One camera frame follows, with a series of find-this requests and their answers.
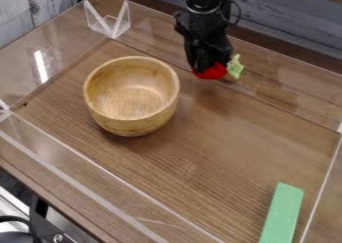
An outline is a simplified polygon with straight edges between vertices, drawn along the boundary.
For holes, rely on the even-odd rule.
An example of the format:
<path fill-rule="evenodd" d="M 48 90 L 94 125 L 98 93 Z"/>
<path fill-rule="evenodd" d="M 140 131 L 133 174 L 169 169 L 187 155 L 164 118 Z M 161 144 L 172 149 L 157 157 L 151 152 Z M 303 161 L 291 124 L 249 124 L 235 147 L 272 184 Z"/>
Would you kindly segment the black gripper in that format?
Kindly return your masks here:
<path fill-rule="evenodd" d="M 184 47 L 193 51 L 192 68 L 196 73 L 204 73 L 215 63 L 227 65 L 231 60 L 232 46 L 225 35 L 229 17 L 229 5 L 212 12 L 185 10 L 173 14 L 175 30 L 184 38 Z"/>

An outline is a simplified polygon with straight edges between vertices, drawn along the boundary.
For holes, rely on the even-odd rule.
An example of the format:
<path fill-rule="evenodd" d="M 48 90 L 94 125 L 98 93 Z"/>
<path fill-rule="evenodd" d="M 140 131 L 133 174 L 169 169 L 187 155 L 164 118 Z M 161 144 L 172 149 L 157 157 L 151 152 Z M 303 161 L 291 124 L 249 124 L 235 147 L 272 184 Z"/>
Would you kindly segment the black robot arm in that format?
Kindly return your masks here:
<path fill-rule="evenodd" d="M 229 0 L 185 0 L 185 10 L 175 13 L 175 31 L 183 36 L 184 51 L 192 73 L 216 78 L 227 73 L 232 46 L 225 30 Z"/>

